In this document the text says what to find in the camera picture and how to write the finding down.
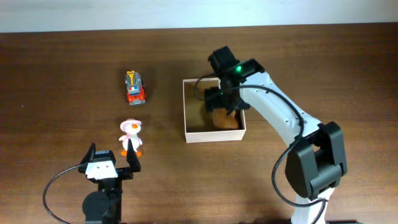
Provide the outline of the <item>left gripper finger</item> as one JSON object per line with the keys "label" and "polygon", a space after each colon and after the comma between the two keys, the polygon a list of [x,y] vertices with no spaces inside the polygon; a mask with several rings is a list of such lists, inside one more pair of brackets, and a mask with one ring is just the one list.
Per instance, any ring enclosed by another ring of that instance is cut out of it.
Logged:
{"label": "left gripper finger", "polygon": [[136,153],[135,153],[133,145],[132,145],[132,141],[130,139],[128,140],[128,144],[127,144],[126,160],[127,160],[127,163],[129,164],[132,172],[140,172],[141,171],[141,165],[136,156]]}
{"label": "left gripper finger", "polygon": [[96,152],[96,145],[95,145],[95,143],[92,143],[88,152],[85,154],[85,156],[81,160],[80,164],[85,165],[85,164],[89,163],[93,159],[95,152]]}

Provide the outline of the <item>brown plush toy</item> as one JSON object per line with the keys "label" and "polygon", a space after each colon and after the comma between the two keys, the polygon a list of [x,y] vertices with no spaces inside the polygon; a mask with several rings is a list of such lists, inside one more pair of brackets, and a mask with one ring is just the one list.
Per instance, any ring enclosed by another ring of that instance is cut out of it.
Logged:
{"label": "brown plush toy", "polygon": [[212,112],[213,124],[218,129],[238,129],[239,121],[236,112],[228,112],[228,110],[220,108]]}

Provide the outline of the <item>red toy fire truck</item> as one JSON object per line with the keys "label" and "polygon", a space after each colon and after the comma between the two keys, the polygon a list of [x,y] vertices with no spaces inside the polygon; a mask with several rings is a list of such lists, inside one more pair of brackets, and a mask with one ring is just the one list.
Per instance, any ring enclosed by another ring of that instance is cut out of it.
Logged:
{"label": "red toy fire truck", "polygon": [[131,106],[146,103],[145,84],[138,72],[134,70],[127,71],[125,84],[127,90],[127,101]]}

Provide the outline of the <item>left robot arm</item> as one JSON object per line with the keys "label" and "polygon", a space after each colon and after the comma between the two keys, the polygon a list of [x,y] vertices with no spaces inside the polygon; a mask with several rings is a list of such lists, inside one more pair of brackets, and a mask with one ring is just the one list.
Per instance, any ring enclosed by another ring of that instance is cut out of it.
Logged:
{"label": "left robot arm", "polygon": [[85,223],[105,224],[121,222],[123,185],[132,180],[133,173],[141,171],[141,165],[131,141],[127,142],[127,167],[116,168],[116,159],[112,151],[97,151],[93,143],[80,162],[78,171],[98,186],[88,194],[82,210]]}

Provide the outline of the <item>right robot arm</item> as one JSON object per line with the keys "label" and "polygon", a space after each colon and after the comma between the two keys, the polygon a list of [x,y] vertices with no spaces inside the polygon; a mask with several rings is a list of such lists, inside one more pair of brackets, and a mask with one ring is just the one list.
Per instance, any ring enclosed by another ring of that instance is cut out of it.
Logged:
{"label": "right robot arm", "polygon": [[276,194],[295,208],[291,223],[324,223],[332,193],[348,171],[342,129],[323,124],[297,106],[255,59],[239,61],[225,46],[208,57],[218,87],[204,92],[207,111],[254,108],[278,132],[287,149],[275,162]]}

